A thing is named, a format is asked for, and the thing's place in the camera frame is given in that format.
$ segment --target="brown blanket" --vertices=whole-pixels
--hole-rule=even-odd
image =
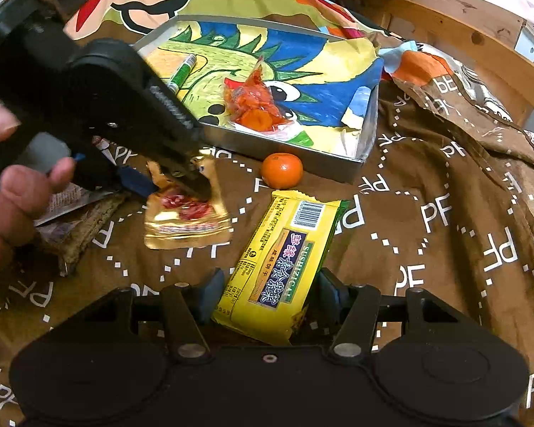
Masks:
[[[513,124],[465,99],[455,75],[454,84],[448,78],[421,88],[408,79],[382,81],[377,141],[356,184],[307,174],[297,189],[323,201],[351,201],[325,262],[343,282],[393,295],[422,286],[518,349],[532,375],[521,420],[534,425],[534,149]],[[60,277],[49,257],[0,275],[1,427],[23,418],[8,372],[32,339],[116,287],[155,294],[235,266],[271,190],[260,180],[259,162],[221,149],[215,155],[226,206],[237,219],[228,244],[151,251],[142,242],[142,203],[129,200],[73,275]],[[144,165],[139,156],[127,163]],[[304,327],[302,341],[330,342],[328,329]],[[400,328],[383,323],[379,331],[375,345],[382,348]],[[212,345],[249,341],[217,325],[204,334]]]

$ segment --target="metal screw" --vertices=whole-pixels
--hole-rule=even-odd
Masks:
[[[362,353],[362,349],[355,343],[339,343],[334,347],[334,352],[342,358],[354,358]]]
[[[263,355],[263,361],[266,363],[276,363],[277,355]]]
[[[182,358],[200,358],[205,352],[205,348],[198,343],[185,343],[178,347],[178,355]]]

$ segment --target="snack wrapper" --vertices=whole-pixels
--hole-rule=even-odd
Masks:
[[[150,249],[204,247],[231,239],[231,222],[221,198],[215,158],[204,155],[195,159],[212,185],[208,202],[183,194],[162,174],[158,163],[147,163],[154,184],[160,188],[146,202],[145,245]]]
[[[218,324],[271,345],[289,345],[347,201],[298,191],[273,200],[212,315]]]
[[[112,191],[87,191],[76,184],[70,183],[64,191],[53,194],[50,197],[46,213],[35,220],[33,224],[34,226],[43,225],[84,205],[105,199],[111,194]]]
[[[224,80],[224,99],[230,113],[229,120],[258,132],[274,132],[280,126],[291,123],[283,118],[273,101],[271,91],[261,81],[262,58],[243,85]]]

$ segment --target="gold snack wrapper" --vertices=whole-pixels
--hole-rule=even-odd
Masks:
[[[347,201],[319,202],[298,191],[273,200],[229,279],[215,322],[271,345],[289,345]]]
[[[231,221],[221,198],[215,158],[203,155],[195,160],[212,186],[207,209],[205,202],[181,195],[179,188],[162,174],[158,163],[147,163],[154,184],[160,188],[146,202],[145,245],[150,249],[204,247],[231,239]]]

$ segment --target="colorful drawing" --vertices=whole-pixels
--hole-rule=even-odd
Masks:
[[[383,61],[365,38],[329,42],[311,35],[218,22],[184,22],[178,27],[177,34],[147,61],[166,80],[167,66],[175,59],[185,53],[197,55],[179,97],[198,119],[230,126],[224,79],[231,87],[239,85],[263,56],[263,81],[275,104],[283,116],[302,126],[299,135],[284,141],[303,146],[317,141],[313,136],[320,133],[313,127],[324,127],[327,132],[328,128],[342,129],[341,119],[354,93],[362,86],[372,89],[382,71]]]

